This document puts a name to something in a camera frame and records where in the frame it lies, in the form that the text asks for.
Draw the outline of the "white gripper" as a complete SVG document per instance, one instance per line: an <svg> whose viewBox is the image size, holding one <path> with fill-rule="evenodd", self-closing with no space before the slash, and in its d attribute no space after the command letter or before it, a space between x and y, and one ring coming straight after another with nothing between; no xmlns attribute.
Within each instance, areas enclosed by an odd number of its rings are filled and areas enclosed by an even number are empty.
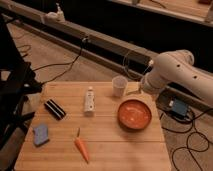
<svg viewBox="0 0 213 171"><path fill-rule="evenodd" d="M130 94L141 94L142 92L153 94L154 89L153 87L148 83L147 78L143 77L140 82L138 83L138 89L134 91L127 92L127 95Z"/></svg>

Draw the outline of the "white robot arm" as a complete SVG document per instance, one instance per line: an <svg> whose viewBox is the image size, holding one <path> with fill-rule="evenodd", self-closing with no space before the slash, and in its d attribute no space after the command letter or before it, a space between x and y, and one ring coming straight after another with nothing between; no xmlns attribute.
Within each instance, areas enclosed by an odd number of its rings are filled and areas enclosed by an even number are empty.
<svg viewBox="0 0 213 171"><path fill-rule="evenodd" d="M169 83L176 83L213 107L213 75L193 66L194 55L188 50L167 51L149 62L152 70L139 82L139 90L159 94Z"/></svg>

